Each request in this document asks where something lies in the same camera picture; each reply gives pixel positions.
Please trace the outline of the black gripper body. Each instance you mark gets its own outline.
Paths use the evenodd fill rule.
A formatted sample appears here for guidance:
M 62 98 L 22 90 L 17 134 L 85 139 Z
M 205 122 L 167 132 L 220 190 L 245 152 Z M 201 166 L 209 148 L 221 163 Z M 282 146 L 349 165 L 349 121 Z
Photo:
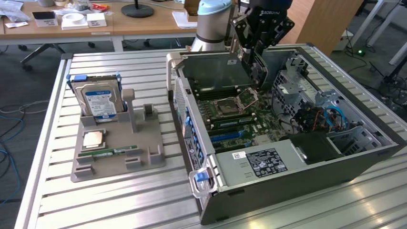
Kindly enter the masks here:
M 286 18 L 286 11 L 290 7 L 290 0 L 250 0 L 246 19 L 257 21 L 264 15 L 265 20 Z

